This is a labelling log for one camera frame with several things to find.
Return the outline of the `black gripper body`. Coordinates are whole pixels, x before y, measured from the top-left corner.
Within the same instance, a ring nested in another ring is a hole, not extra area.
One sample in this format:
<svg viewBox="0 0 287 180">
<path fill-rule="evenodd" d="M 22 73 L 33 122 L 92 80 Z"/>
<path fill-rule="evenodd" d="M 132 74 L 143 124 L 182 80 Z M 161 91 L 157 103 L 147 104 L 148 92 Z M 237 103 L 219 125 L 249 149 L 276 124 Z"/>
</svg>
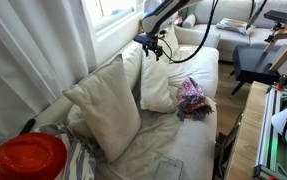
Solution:
<svg viewBox="0 0 287 180">
<path fill-rule="evenodd" d="M 156 36 L 150 37 L 148 35 L 135 35 L 133 40 L 142 45 L 146 54 L 149 54 L 149 51 L 151 51 L 156 56 L 163 55 L 162 47 L 158 45 L 158 38 Z"/>
</svg>

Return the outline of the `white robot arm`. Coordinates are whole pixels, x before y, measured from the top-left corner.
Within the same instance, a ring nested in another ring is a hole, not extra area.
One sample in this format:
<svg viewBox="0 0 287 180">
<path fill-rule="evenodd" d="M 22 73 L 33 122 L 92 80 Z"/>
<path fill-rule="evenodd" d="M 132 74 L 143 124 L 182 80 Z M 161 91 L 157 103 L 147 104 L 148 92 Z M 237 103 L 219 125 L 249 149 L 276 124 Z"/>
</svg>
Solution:
<svg viewBox="0 0 287 180">
<path fill-rule="evenodd" d="M 201 0 L 164 0 L 159 5 L 157 0 L 146 0 L 147 6 L 155 5 L 155 8 L 143 15 L 141 21 L 143 35 L 135 35 L 133 40 L 140 43 L 146 54 L 153 52 L 157 57 L 163 55 L 162 47 L 158 45 L 158 34 L 167 28 L 170 18 L 179 10 L 194 5 Z"/>
</svg>

